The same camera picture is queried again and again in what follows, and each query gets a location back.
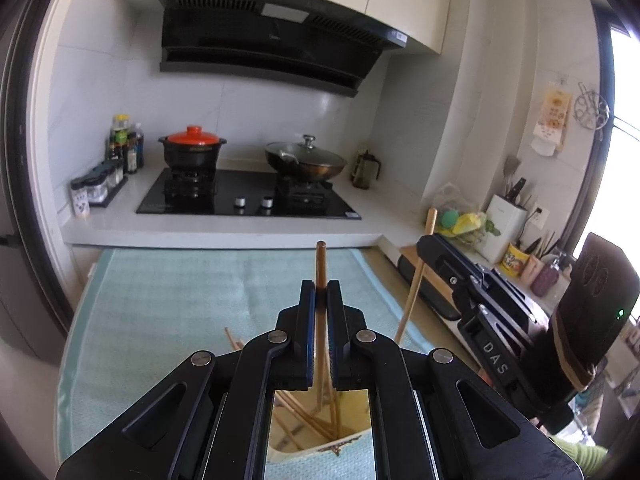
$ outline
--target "electrical outlet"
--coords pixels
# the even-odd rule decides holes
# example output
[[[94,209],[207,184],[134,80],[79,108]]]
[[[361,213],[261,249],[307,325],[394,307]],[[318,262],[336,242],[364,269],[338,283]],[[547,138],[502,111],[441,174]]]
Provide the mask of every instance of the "electrical outlet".
[[[542,212],[534,212],[536,209],[542,209]],[[549,209],[543,208],[539,203],[533,205],[533,216],[529,219],[531,225],[535,225],[538,229],[542,230],[545,226],[546,219],[549,218]]]

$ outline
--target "red pot lid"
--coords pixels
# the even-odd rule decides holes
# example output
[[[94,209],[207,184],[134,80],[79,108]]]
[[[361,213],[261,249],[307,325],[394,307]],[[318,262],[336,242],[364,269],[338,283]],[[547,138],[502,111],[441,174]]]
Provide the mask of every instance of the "red pot lid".
[[[214,134],[208,134],[202,131],[202,126],[187,126],[186,132],[171,134],[167,137],[169,142],[176,144],[191,144],[197,146],[205,146],[208,144],[217,144],[220,138]]]

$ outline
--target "metal screw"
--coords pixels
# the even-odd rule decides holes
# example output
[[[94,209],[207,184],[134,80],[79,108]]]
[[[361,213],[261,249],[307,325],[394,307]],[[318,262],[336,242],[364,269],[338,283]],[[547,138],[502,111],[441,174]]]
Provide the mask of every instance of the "metal screw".
[[[206,350],[200,350],[191,356],[191,364],[194,366],[206,366],[211,362],[211,354]]]
[[[273,330],[272,332],[269,332],[267,339],[269,340],[269,343],[278,344],[284,343],[287,340],[287,337],[287,333],[283,330]]]
[[[437,363],[448,365],[450,362],[453,361],[453,354],[449,352],[449,350],[447,350],[446,348],[438,348],[433,353],[433,360],[436,361]]]
[[[356,334],[356,339],[361,343],[373,343],[376,340],[376,333],[373,330],[360,330]]]

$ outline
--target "range hood vent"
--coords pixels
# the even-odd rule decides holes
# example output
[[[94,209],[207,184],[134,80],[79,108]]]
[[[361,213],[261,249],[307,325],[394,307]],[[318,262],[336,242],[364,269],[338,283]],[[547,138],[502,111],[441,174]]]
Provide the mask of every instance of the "range hood vent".
[[[406,36],[326,0],[159,0],[161,72],[280,80],[353,97]]]

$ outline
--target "gas stove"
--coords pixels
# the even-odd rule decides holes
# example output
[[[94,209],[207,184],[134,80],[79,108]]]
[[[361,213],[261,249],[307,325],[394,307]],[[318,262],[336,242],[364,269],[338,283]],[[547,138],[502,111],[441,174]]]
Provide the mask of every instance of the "gas stove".
[[[330,182],[299,182],[258,171],[168,168],[136,213],[361,219]]]

